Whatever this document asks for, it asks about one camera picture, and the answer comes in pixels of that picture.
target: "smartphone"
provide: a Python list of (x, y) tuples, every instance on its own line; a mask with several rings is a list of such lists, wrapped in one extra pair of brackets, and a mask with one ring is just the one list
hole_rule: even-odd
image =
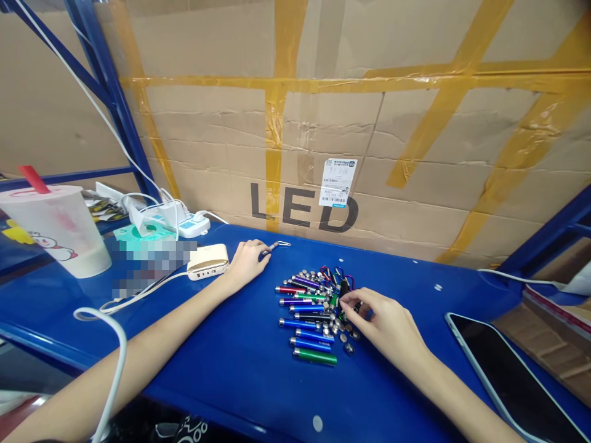
[(453, 313), (445, 318), (501, 417), (522, 438), (589, 443), (495, 327)]

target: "plastic cup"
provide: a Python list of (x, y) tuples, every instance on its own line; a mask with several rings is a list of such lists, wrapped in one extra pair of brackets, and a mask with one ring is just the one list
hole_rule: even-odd
[(0, 209), (13, 218), (74, 277), (98, 275), (111, 257), (82, 198), (80, 186), (48, 186), (0, 193)]

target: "forearm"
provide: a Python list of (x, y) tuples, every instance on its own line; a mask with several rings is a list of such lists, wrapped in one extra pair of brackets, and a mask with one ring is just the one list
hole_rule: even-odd
[(471, 443), (519, 442), (519, 435), (435, 356), (407, 377)]
[[(203, 319), (235, 289), (222, 276), (129, 341), (111, 416), (149, 384)], [(119, 350), (116, 349), (72, 381), (27, 418), (6, 443), (40, 439), (79, 442), (87, 439), (99, 422), (118, 357)]]

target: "pile of flashlights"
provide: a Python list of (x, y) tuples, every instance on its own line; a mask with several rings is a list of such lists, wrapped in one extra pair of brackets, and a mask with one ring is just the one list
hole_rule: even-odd
[(279, 300), (279, 305), (287, 307), (292, 316), (279, 319), (279, 326), (295, 329), (289, 344), (294, 347), (296, 358), (335, 366), (337, 356), (331, 351), (337, 337), (349, 356), (355, 353), (347, 335), (354, 340), (359, 340), (360, 335), (347, 321), (339, 303), (340, 297), (354, 289), (354, 278), (345, 275), (339, 266), (334, 272), (328, 266), (322, 266), (318, 272), (304, 269), (275, 287), (276, 293), (290, 297)]

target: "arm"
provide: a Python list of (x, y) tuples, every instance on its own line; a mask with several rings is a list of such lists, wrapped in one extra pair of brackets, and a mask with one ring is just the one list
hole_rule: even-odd
[[(359, 313), (352, 306), (363, 302)], [(472, 443), (523, 442), (423, 341), (411, 313), (396, 300), (371, 289), (345, 294), (341, 307), (347, 318), (374, 346), (413, 382)], [(365, 317), (369, 310), (374, 314)]]
[[(259, 240), (241, 242), (224, 275), (130, 340), (111, 416), (117, 414), (151, 382), (211, 311), (265, 269), (271, 254), (259, 262), (259, 254), (264, 250), (268, 250), (268, 247)], [(117, 359), (116, 349), (49, 399), (4, 442), (87, 440), (99, 422)]]

